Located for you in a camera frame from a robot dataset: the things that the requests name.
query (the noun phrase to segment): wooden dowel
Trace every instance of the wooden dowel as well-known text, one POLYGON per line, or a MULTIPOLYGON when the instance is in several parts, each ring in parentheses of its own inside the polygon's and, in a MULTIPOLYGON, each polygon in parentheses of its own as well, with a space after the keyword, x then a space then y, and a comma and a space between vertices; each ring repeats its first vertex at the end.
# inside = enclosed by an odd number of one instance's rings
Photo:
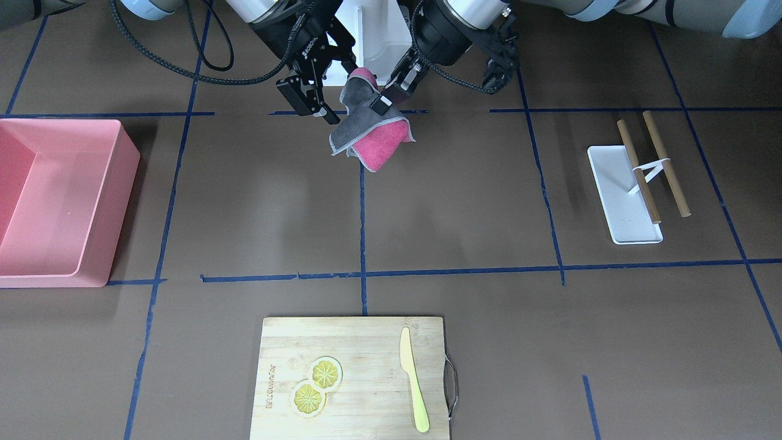
MULTIPOLYGON (((636 168, 638 166, 638 155, 635 152, 633 140, 630 138, 630 131, 627 129, 627 124, 620 119, 616 122, 616 126, 619 127, 619 134, 622 136, 622 143, 625 144, 627 157, 630 158, 630 165, 632 165, 633 168, 636 168)), ((660 213, 657 211, 655 200, 651 198, 651 191, 649 190, 649 185, 646 183, 644 171, 639 168, 633 169, 633 175, 635 175, 636 182, 638 182, 638 189, 640 190, 641 197, 644 199, 644 204, 646 204, 646 210, 649 211, 651 222, 656 225, 659 224, 662 220, 660 219, 660 213)))
MULTIPOLYGON (((668 152, 665 151, 665 145, 662 143, 662 137, 660 131, 657 129, 655 119, 651 116, 651 111, 644 111, 644 121, 646 121, 646 127, 649 130, 651 136, 651 143, 655 144, 655 150, 657 150, 657 156, 660 159, 668 157, 668 152)), ((687 199, 684 198, 684 192, 679 184, 679 178, 676 177, 676 172, 673 170, 670 158, 662 163, 662 169, 665 171, 665 176, 668 179, 668 184, 671 186, 671 193, 673 193, 673 199, 676 201, 676 207, 679 208, 679 214, 682 217, 689 217, 690 206, 687 204, 687 199)))

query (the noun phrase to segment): pink plastic box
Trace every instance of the pink plastic box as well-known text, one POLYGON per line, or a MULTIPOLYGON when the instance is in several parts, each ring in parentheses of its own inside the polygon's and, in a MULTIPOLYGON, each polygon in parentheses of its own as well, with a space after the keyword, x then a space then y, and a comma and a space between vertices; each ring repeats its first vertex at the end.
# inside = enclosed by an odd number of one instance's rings
POLYGON ((0 120, 0 287, 106 285, 138 159, 119 121, 0 120))

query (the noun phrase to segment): pink and gray cloth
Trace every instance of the pink and gray cloth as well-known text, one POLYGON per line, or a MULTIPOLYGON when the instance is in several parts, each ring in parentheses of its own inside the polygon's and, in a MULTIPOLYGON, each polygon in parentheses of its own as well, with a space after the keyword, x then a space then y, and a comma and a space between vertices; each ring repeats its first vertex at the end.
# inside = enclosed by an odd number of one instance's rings
POLYGON ((328 137, 332 156, 345 151, 348 157, 358 157, 372 172, 379 170, 402 142, 415 142, 410 122, 396 107, 384 115, 370 108, 379 94, 378 82, 369 69, 354 70, 339 95, 339 101, 347 108, 347 117, 328 137))

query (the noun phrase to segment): yellow knife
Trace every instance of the yellow knife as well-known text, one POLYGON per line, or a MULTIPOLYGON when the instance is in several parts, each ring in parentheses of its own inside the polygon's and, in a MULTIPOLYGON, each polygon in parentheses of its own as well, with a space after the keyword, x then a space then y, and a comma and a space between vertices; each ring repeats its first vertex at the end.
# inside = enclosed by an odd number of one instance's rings
POLYGON ((418 385, 418 375, 415 373, 415 361, 413 360, 413 346, 410 342, 410 328, 402 327, 402 336, 399 339, 399 359, 402 362, 402 370, 410 378, 410 393, 413 395, 413 417, 415 429, 418 432, 429 430, 429 415, 426 413, 424 396, 421 395, 421 387, 418 385))

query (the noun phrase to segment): lime slice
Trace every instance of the lime slice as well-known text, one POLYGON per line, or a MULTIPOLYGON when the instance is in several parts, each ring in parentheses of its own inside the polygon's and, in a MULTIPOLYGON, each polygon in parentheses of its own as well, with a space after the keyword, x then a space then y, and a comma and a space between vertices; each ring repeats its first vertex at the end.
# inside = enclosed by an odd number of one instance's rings
POLYGON ((293 408, 300 417, 315 417, 326 404, 326 394, 317 390, 308 380, 293 388, 293 408))
POLYGON ((332 392, 342 382, 342 366, 339 361, 330 356, 317 358, 310 369, 310 379, 317 389, 323 392, 332 392))

